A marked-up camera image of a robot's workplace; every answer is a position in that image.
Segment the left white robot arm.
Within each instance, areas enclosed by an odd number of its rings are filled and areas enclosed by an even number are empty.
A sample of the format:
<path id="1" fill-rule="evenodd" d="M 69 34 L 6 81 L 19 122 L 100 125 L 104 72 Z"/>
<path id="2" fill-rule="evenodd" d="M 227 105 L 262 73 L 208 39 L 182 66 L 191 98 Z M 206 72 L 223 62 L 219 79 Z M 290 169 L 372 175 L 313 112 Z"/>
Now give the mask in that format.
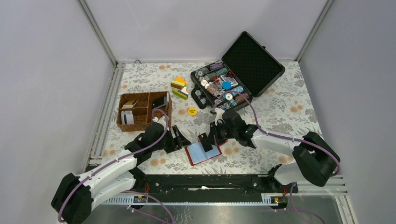
<path id="1" fill-rule="evenodd" d="M 157 150 L 171 153 L 191 145 L 177 126 L 168 127 L 169 117 L 154 118 L 146 130 L 129 142 L 112 160 L 81 174 L 65 175 L 51 201 L 58 221 L 80 224 L 105 200 L 126 190 L 144 188 L 142 176 L 131 171 Z"/>

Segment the red card holder wallet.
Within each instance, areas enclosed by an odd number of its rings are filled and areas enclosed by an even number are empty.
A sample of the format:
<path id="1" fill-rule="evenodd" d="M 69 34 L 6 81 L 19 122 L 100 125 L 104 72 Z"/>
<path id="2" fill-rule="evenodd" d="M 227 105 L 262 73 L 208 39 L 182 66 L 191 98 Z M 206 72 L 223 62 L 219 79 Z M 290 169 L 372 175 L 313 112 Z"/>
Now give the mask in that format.
<path id="1" fill-rule="evenodd" d="M 222 155 L 222 151 L 220 149 L 225 143 L 220 144 L 219 146 L 212 145 L 211 150 L 205 151 L 202 144 L 200 142 L 192 143 L 191 145 L 185 147 L 185 152 L 188 157 L 191 166 L 198 165 L 204 161 L 210 160 L 214 157 Z"/>

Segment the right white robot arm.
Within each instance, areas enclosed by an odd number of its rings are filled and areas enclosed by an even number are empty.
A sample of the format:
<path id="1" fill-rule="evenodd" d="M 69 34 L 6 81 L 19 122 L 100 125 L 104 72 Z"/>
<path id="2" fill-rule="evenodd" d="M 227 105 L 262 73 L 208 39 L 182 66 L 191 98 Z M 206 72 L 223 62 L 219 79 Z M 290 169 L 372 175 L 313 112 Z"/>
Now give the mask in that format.
<path id="1" fill-rule="evenodd" d="M 331 176 L 340 173 L 339 156 L 317 133 L 308 132 L 296 137 L 265 131 L 258 124 L 247 124 L 233 110 L 217 109 L 209 134 L 203 133 L 198 138 L 204 150 L 234 139 L 244 147 L 268 149 L 292 157 L 294 163 L 282 164 L 269 171 L 268 186 L 274 192 L 303 180 L 323 187 Z"/>

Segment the black VIP card stack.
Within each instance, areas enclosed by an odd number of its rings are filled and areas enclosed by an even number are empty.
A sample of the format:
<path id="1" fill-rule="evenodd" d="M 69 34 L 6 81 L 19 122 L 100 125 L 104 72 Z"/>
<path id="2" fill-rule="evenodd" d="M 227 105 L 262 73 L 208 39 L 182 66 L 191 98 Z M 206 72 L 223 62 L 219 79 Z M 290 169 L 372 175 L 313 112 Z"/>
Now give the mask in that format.
<path id="1" fill-rule="evenodd" d="M 166 94 L 163 97 L 153 100 L 152 109 L 159 109 L 161 107 L 165 107 L 165 109 L 168 109 L 169 100 L 170 100 L 170 95 L 168 92 L 166 92 Z"/>

